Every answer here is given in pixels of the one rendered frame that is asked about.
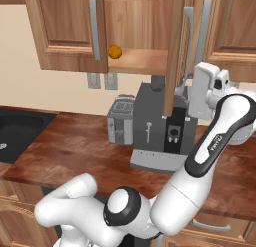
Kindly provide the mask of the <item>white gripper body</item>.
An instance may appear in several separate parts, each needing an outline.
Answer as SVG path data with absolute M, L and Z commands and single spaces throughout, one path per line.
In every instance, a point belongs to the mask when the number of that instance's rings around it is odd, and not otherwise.
M 220 69 L 206 62 L 200 62 L 194 68 L 191 99 L 188 113 L 194 118 L 211 118 L 212 110 L 206 102 L 207 92 L 213 89 L 214 78 Z

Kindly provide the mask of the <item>wooden cabinet door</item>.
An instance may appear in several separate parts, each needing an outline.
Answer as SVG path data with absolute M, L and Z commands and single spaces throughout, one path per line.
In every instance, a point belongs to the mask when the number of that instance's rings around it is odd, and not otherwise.
M 94 57 L 90 0 L 25 0 L 25 4 L 43 70 L 108 71 L 104 0 L 97 2 L 101 61 Z
M 193 1 L 195 38 L 203 1 Z M 256 0 L 211 0 L 201 59 L 227 69 L 232 81 L 256 83 Z
M 167 69 L 165 75 L 164 110 L 163 116 L 172 115 L 174 105 L 174 93 L 179 62 L 179 50 L 181 42 L 183 8 L 185 0 L 172 0 L 170 39 L 167 56 Z

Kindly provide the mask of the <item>wooden base cabinet front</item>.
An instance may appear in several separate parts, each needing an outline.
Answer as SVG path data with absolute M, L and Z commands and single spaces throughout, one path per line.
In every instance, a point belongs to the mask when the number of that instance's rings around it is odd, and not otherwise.
M 35 219 L 35 204 L 44 196 L 36 185 L 0 179 L 0 247 L 52 247 L 58 240 L 54 227 Z

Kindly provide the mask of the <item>dark grey coffee machine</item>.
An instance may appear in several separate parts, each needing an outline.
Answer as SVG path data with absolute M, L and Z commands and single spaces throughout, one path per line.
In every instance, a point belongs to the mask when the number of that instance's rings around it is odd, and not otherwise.
M 151 76 L 142 83 L 133 110 L 134 149 L 130 165 L 139 169 L 175 172 L 194 146 L 197 118 L 188 115 L 187 90 L 174 96 L 172 115 L 162 116 L 164 76 Z

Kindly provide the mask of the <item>silver toaster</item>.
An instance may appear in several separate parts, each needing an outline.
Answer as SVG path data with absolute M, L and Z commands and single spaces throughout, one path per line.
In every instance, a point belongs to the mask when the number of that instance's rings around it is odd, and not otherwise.
M 112 144 L 133 143 L 133 107 L 135 96 L 118 95 L 107 114 L 108 139 Z

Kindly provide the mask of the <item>orange fruit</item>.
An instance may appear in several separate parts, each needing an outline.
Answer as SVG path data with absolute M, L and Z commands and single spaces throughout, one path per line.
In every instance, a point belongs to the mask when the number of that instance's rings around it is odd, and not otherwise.
M 122 56 L 122 49 L 118 45 L 111 45 L 108 48 L 108 55 L 112 59 L 119 59 Z

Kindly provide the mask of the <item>wooden drawer front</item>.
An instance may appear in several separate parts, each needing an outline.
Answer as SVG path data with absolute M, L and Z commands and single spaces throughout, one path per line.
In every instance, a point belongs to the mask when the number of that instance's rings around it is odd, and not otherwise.
M 256 222 L 200 212 L 195 219 L 201 223 L 226 226 L 231 230 L 206 230 L 190 224 L 178 235 L 161 236 L 150 247 L 256 247 Z

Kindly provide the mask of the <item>black sink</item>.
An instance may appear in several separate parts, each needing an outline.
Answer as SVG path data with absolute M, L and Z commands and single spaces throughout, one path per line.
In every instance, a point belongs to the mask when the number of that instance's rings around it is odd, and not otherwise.
M 0 108 L 0 162 L 14 164 L 56 114 Z

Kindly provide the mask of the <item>wooden wall cabinet body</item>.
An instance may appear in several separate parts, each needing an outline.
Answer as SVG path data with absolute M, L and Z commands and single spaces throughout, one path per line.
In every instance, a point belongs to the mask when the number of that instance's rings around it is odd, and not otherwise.
M 108 58 L 110 72 L 164 75 L 172 0 L 104 0 L 107 47 L 122 49 Z

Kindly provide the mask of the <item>grey wall outlet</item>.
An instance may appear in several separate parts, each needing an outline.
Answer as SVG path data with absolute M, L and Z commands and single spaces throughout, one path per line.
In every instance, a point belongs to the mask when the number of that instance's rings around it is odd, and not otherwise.
M 106 90 L 118 89 L 118 78 L 116 73 L 107 73 L 104 75 L 104 84 Z
M 101 80 L 99 73 L 88 73 L 87 74 L 88 88 L 89 89 L 100 89 Z

